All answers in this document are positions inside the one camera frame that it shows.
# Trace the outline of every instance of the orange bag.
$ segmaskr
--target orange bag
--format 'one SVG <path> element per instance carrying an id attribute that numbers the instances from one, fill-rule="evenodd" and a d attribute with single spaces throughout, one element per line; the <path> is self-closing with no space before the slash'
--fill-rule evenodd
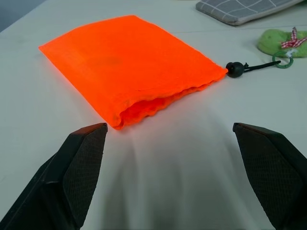
<path id="1" fill-rule="evenodd" d="M 152 116 L 227 73 L 136 16 L 78 27 L 39 49 L 115 129 Z"/>

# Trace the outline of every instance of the red gingham ribbon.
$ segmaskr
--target red gingham ribbon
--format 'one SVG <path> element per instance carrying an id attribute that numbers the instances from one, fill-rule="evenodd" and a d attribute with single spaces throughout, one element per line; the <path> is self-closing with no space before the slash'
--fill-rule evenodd
<path id="1" fill-rule="evenodd" d="M 297 39 L 296 37 L 297 30 L 294 27 L 291 34 L 291 40 L 282 42 L 282 49 L 288 48 L 288 47 L 298 47 L 300 46 L 304 41 L 307 41 L 307 37 L 304 37 L 302 39 Z"/>

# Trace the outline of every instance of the white table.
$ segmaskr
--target white table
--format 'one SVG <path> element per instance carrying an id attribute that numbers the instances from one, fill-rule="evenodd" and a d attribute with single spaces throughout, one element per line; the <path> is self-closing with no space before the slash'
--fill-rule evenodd
<path id="1" fill-rule="evenodd" d="M 69 133 L 103 121 L 39 45 L 82 24 L 136 14 L 221 66 L 257 65 L 270 61 L 255 48 L 267 28 L 307 30 L 306 4 L 240 27 L 195 4 L 48 0 L 0 33 L 0 219 Z M 225 78 L 124 131 L 110 128 L 82 229 L 273 229 L 249 185 L 232 125 L 281 132 L 307 156 L 305 65 L 296 59 L 290 69 Z"/>

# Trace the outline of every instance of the gray cushion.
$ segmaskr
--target gray cushion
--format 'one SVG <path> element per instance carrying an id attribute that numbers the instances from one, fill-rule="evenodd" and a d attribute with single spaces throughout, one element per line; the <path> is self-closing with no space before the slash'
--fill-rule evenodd
<path id="1" fill-rule="evenodd" d="M 230 25 L 241 25 L 303 0 L 201 0 L 196 9 Z"/>

